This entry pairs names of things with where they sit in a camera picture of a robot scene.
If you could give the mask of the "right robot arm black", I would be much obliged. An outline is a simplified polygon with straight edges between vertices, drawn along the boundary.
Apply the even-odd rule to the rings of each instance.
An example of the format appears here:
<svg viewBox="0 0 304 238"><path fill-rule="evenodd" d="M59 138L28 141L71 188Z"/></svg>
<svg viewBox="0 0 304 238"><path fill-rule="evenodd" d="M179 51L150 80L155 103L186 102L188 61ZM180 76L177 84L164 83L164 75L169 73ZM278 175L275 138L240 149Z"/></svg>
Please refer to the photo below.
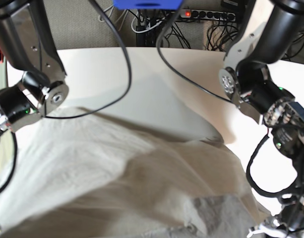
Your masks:
<svg viewBox="0 0 304 238"><path fill-rule="evenodd" d="M46 117L69 89L43 1L0 0L0 52L23 72L14 86L0 90L1 137Z"/></svg>

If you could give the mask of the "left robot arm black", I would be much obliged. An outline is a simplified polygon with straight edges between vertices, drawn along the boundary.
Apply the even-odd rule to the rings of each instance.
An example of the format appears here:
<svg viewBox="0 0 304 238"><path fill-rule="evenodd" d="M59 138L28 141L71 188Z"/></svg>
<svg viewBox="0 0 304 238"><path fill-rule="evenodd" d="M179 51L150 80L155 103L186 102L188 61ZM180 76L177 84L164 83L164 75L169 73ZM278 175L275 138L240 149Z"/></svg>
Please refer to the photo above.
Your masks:
<svg viewBox="0 0 304 238"><path fill-rule="evenodd" d="M277 86L268 66L280 60L304 25L304 0L251 0L240 31L224 57L219 80L230 101L246 116L268 129L258 144L273 139L276 149L292 160L297 177L278 192L260 188L251 176L258 154L246 167L250 186L261 196L276 198L282 210L249 230L248 236L304 238L304 108Z"/></svg>

